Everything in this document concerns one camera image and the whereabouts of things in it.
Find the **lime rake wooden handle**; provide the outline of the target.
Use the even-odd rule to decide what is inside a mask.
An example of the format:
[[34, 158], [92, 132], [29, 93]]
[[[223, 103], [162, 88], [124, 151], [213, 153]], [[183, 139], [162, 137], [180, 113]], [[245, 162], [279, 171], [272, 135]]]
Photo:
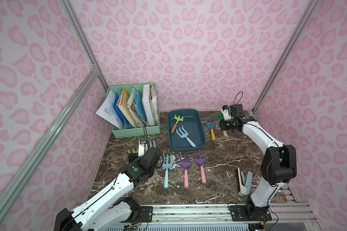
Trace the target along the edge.
[[175, 115], [174, 119], [176, 120], [176, 123], [174, 124], [173, 128], [171, 129], [171, 133], [174, 133], [176, 128], [177, 128], [178, 123], [184, 120], [184, 118], [180, 115]]

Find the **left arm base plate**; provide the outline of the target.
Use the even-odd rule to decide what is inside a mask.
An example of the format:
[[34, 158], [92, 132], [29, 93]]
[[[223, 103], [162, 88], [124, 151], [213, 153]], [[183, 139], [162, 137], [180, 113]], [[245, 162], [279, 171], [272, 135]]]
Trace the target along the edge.
[[132, 213], [126, 222], [137, 223], [141, 220], [152, 222], [153, 207], [152, 206], [139, 206], [132, 208]]

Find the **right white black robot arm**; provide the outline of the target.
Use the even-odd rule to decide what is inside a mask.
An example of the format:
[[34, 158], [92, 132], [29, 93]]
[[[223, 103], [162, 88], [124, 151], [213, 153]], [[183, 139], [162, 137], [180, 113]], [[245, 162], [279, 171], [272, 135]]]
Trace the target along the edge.
[[224, 105], [221, 113], [224, 117], [219, 123], [222, 131], [243, 132], [264, 153], [260, 168], [261, 181], [245, 204], [246, 215], [255, 219], [269, 210], [276, 192], [296, 177], [296, 149], [272, 137], [253, 117], [246, 116], [241, 104]]

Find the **green rake thin wooden handle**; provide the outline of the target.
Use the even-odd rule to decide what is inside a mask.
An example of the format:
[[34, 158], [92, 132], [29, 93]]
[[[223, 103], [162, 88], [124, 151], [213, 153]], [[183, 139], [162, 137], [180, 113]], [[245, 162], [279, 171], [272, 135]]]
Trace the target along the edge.
[[[223, 114], [222, 114], [222, 113], [219, 113], [219, 114], [216, 116], [216, 119], [218, 119], [218, 120], [223, 120], [223, 119], [224, 119]], [[223, 131], [223, 135], [224, 135], [225, 137], [228, 136], [228, 134], [227, 134], [226, 131]]]

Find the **teal rake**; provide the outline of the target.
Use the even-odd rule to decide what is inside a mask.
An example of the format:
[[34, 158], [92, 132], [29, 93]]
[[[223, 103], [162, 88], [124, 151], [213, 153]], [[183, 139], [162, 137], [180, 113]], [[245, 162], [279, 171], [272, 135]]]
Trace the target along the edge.
[[156, 148], [156, 142], [155, 142], [155, 140], [149, 141], [149, 147], [150, 147], [150, 148], [152, 148], [152, 147]]

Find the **lime green rake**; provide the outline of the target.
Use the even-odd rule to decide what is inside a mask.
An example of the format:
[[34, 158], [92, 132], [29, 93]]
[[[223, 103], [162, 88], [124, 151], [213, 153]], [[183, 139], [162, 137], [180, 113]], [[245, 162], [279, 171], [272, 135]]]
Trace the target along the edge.
[[138, 154], [138, 150], [135, 150], [135, 149], [133, 149], [133, 150], [128, 150], [128, 154]]

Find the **teal plastic storage box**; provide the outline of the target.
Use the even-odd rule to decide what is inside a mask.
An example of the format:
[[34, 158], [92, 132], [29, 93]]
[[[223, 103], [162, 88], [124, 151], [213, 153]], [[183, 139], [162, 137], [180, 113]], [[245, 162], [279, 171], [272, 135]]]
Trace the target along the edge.
[[[197, 145], [197, 147], [192, 147], [186, 139], [181, 139], [177, 135], [176, 130], [174, 133], [171, 133], [171, 129], [176, 123], [176, 120], [174, 119], [175, 115], [182, 116], [184, 118], [183, 121], [178, 123], [177, 128], [184, 126], [185, 130], [189, 133], [189, 138]], [[181, 109], [170, 111], [167, 116], [167, 124], [169, 145], [173, 151], [183, 153], [201, 150], [205, 147], [206, 137], [202, 126], [202, 121], [197, 110]]]

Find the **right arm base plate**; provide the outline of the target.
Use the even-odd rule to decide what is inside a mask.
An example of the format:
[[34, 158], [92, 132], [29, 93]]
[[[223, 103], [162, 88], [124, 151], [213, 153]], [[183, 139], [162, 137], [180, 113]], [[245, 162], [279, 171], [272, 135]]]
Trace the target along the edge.
[[233, 205], [228, 206], [231, 213], [232, 221], [259, 221], [268, 222], [272, 221], [269, 207], [254, 207], [252, 205]]

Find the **purple rake pink handle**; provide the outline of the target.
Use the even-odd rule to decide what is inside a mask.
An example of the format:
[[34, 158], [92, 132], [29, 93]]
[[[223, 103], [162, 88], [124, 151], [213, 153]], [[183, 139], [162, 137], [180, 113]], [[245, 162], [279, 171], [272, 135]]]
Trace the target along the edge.
[[195, 162], [200, 166], [200, 174], [201, 174], [201, 181], [202, 184], [206, 184], [206, 176], [204, 172], [204, 165], [206, 163], [206, 153], [205, 151], [197, 150], [194, 152], [194, 160]]
[[191, 167], [191, 156], [180, 153], [179, 162], [181, 167], [184, 168], [184, 188], [189, 188], [189, 175], [188, 169]]

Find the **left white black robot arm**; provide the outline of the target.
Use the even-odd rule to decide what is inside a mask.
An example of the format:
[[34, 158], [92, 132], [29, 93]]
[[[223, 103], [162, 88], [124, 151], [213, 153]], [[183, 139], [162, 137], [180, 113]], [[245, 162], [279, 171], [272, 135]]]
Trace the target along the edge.
[[140, 205], [126, 194], [153, 176], [163, 153], [149, 148], [142, 157], [126, 164], [104, 189], [80, 206], [61, 210], [55, 221], [56, 231], [104, 231], [109, 226], [144, 220]]

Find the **blue rake yellow handle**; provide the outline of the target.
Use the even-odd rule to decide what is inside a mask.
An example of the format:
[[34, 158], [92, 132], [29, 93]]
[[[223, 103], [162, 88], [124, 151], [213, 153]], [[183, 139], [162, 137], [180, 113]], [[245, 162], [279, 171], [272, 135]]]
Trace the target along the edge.
[[216, 127], [216, 122], [213, 119], [212, 120], [209, 119], [209, 120], [206, 120], [206, 125], [210, 129], [210, 131], [211, 131], [212, 142], [216, 142], [216, 136], [215, 136], [215, 133], [214, 133], [214, 128]]

